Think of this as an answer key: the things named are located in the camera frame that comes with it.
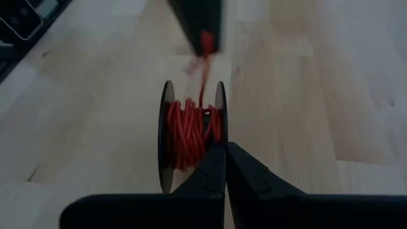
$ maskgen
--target black spool flange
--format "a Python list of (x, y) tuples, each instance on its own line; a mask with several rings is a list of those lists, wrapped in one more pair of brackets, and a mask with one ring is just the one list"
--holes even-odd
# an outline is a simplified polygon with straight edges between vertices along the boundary
[[(160, 184), (163, 193), (169, 193), (172, 185), (172, 178), (174, 169), (171, 164), (174, 161), (174, 152), (172, 144), (169, 142), (169, 132), (167, 128), (167, 111), (169, 104), (175, 101), (174, 87), (171, 81), (164, 84), (164, 89), (161, 97), (160, 115), (158, 119), (158, 171), (160, 173)], [(220, 81), (216, 88), (215, 108), (221, 113), (222, 122), (222, 143), (228, 142), (228, 106), (226, 103), (226, 92), (224, 90), (223, 82)]]

